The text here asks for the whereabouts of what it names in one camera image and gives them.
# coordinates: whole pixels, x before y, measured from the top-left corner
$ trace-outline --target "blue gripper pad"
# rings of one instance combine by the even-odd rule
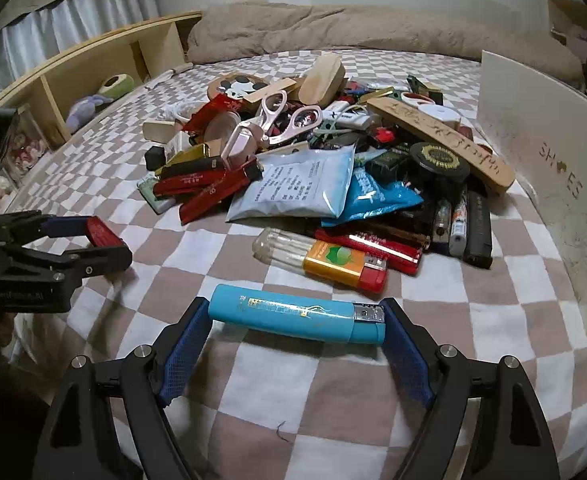
[[[429,368],[391,307],[384,307],[385,337],[382,349],[396,369],[402,386],[412,399],[428,407],[434,397],[429,385]]]
[[[49,238],[85,236],[86,221],[90,216],[57,216],[42,222],[40,229]]]
[[[186,383],[191,377],[193,367],[198,361],[209,332],[211,332],[212,320],[208,310],[209,302],[203,301],[166,359],[164,380],[158,394],[160,400],[164,402],[164,407],[182,395]]]

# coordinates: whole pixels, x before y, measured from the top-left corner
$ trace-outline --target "white tape roll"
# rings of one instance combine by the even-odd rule
[[[460,126],[461,117],[456,110],[440,105],[421,104],[417,107],[422,113],[431,116],[433,119],[438,119],[441,123],[445,123],[450,128],[457,130]]]
[[[402,99],[403,103],[414,108],[417,108],[418,105],[435,105],[435,101],[433,101],[433,99],[430,97],[425,97],[424,95],[414,94],[411,92],[402,92],[400,94],[400,98]]]

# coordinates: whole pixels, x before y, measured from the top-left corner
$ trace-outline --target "stuffed toy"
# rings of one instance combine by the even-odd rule
[[[87,124],[95,115],[96,108],[100,105],[112,103],[113,99],[99,94],[83,97],[76,101],[68,112],[67,128],[74,134],[82,126]]]

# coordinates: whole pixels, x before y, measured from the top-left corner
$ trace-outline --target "blue lighter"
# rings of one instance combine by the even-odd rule
[[[218,285],[209,302],[209,317],[218,321],[319,341],[384,341],[384,309],[377,304],[317,300]]]

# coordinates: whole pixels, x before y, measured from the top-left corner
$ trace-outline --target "bed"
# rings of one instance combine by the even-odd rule
[[[480,64],[383,50],[338,50],[348,76],[403,80],[417,73],[443,88],[445,105],[475,120]],[[219,283],[334,300],[365,300],[339,284],[266,266],[250,245],[270,221],[225,222],[222,209],[180,225],[157,216],[136,190],[144,176],[142,123],[163,105],[206,100],[208,82],[230,72],[266,79],[302,73],[320,51],[280,52],[196,65],[141,93],[72,138],[16,198],[11,210],[96,214],[133,252],[120,276],[89,278],[68,314],[20,314],[22,350],[41,373],[59,376],[72,357],[123,357],[176,322],[195,296]],[[390,271],[393,296],[438,343],[468,358],[520,359],[534,384],[563,479],[587,465],[587,337],[569,278],[546,227],[516,182],[491,198],[494,263],[489,271],[427,254],[415,277]],[[61,253],[84,238],[42,238]],[[234,262],[241,260],[238,266]],[[464,465],[478,405],[470,401],[448,471]],[[124,406],[113,401],[125,452],[136,454]],[[379,349],[322,344],[214,322],[184,393],[166,409],[184,455],[203,478],[228,480],[390,479],[424,411],[398,393]]]

